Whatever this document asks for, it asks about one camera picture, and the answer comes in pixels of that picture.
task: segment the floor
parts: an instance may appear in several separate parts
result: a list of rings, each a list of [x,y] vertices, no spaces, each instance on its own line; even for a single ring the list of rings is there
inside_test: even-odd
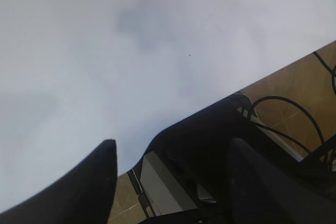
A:
[[[336,65],[336,42],[318,50],[324,61]],[[313,54],[271,74],[241,90],[254,102],[267,95],[289,98],[303,106],[319,124],[324,139],[336,134],[336,95],[331,75]],[[291,104],[282,101],[265,101],[256,107],[259,119],[304,144],[313,151],[320,140],[308,118]],[[283,138],[300,155],[305,151]],[[131,182],[124,174],[118,178],[114,204],[108,224],[136,224],[145,219]]]
[[[108,224],[137,224],[146,216],[127,174],[118,177]]]

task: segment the brown floor tile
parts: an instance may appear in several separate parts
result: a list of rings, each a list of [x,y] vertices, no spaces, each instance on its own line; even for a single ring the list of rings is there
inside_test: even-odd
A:
[[[107,224],[128,224],[125,216],[120,214],[112,219],[109,219]]]
[[[137,224],[146,219],[146,215],[144,214],[140,204],[135,205],[123,214],[125,215],[128,224]]]
[[[120,207],[120,204],[119,204],[119,201],[117,199],[117,197],[114,197],[114,201],[113,201],[113,206],[112,206],[112,209],[111,209],[111,212],[110,212],[110,217],[109,219],[119,215],[122,213],[122,209]]]
[[[138,196],[135,193],[127,174],[123,174],[118,177],[117,187],[115,190],[115,197],[118,199],[119,206],[123,211],[139,202]]]
[[[272,127],[274,130],[280,131],[283,134],[286,134],[288,136],[290,136],[289,131],[287,129],[286,123],[285,122],[281,122],[278,123],[277,125],[275,125],[274,127]],[[296,150],[295,144],[291,141],[288,140],[286,137],[280,136],[278,135],[281,139],[283,139],[290,147],[292,147],[294,150]]]
[[[308,119],[308,117],[299,112],[285,120],[289,135],[295,140],[299,141],[309,150],[313,151],[315,148],[320,146],[321,142],[317,131],[315,130],[313,124]],[[294,145],[296,151],[303,157],[307,156],[307,152],[304,151],[298,145]]]
[[[331,76],[310,54],[267,77],[274,88],[273,95],[286,97],[307,108],[332,92]],[[293,105],[280,102],[281,113],[288,118],[299,111]]]
[[[325,140],[336,134],[336,95],[332,94],[308,108],[323,133]]]

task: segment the white table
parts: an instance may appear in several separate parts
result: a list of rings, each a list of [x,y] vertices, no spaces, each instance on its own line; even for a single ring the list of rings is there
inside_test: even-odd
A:
[[[336,0],[0,0],[0,212],[336,39]]]

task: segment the black wire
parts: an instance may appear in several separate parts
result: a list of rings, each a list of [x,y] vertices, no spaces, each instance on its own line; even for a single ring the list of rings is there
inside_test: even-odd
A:
[[[322,63],[322,65],[328,70],[329,73],[333,74],[332,69],[325,63],[321,56],[317,52],[313,52],[316,58]]]
[[[281,131],[274,130],[274,129],[270,128],[270,127],[267,127],[265,125],[262,125],[262,124],[259,124],[259,123],[256,123],[256,122],[251,122],[251,123],[254,124],[254,125],[256,125],[256,126],[258,126],[258,127],[260,127],[260,128],[267,129],[267,130],[272,131],[272,132],[274,132],[274,133],[276,133],[276,134],[278,134],[280,136],[283,136],[283,137],[287,138],[288,140],[291,140],[293,143],[299,145],[302,149],[304,149],[308,154],[311,154],[311,151],[307,147],[305,147],[303,144],[301,144],[299,141],[295,140],[294,138],[286,135],[285,133],[283,133]]]
[[[310,121],[311,121],[312,124],[314,125],[314,127],[315,127],[315,129],[316,129],[316,131],[317,131],[317,133],[318,133],[318,135],[319,135],[319,138],[320,138],[321,143],[322,143],[322,144],[324,143],[323,134],[322,134],[322,132],[321,132],[321,130],[320,130],[320,128],[319,128],[317,122],[315,121],[315,119],[308,113],[307,110],[305,110],[304,107],[300,106],[300,105],[297,104],[296,102],[294,102],[294,101],[292,101],[292,100],[290,100],[290,99],[288,99],[288,98],[285,98],[285,97],[279,97],[279,96],[276,96],[276,95],[272,95],[272,96],[268,96],[268,97],[262,97],[262,98],[258,99],[257,101],[255,101],[255,102],[252,104],[251,108],[249,109],[249,111],[248,111],[248,113],[247,113],[247,120],[248,120],[248,122],[251,122],[252,111],[255,109],[255,107],[256,107],[259,103],[264,102],[264,101],[267,101],[267,100],[281,100],[281,101],[285,101],[285,102],[288,102],[288,103],[294,105],[294,106],[297,107],[299,110],[301,110],[301,111],[302,111],[302,112],[303,112],[303,113],[310,119]],[[271,129],[271,128],[269,128],[269,127],[266,128],[266,126],[264,126],[264,125],[262,125],[262,124],[255,123],[255,122],[253,122],[253,123],[254,123],[255,125],[259,126],[259,127],[262,127],[262,128],[265,128],[265,129],[268,128],[267,130],[270,130],[270,129]],[[279,134],[279,135],[281,135],[281,136],[283,136],[283,137],[286,137],[287,139],[291,140],[291,141],[294,142],[295,144],[299,145],[299,146],[300,146],[301,148],[303,148],[305,151],[308,151],[308,153],[311,153],[311,151],[309,151],[309,150],[308,150],[305,146],[303,146],[301,143],[298,144],[299,142],[296,141],[295,139],[293,139],[292,137],[287,136],[286,134],[283,134],[283,133],[281,133],[281,134]],[[324,155],[324,160],[323,160],[323,162],[326,163],[327,161],[328,161],[328,155],[325,154],[325,155]]]
[[[332,89],[334,90],[334,93],[336,94],[336,86],[335,86],[335,75],[336,75],[336,66],[332,70],[331,74],[331,84],[332,84]]]

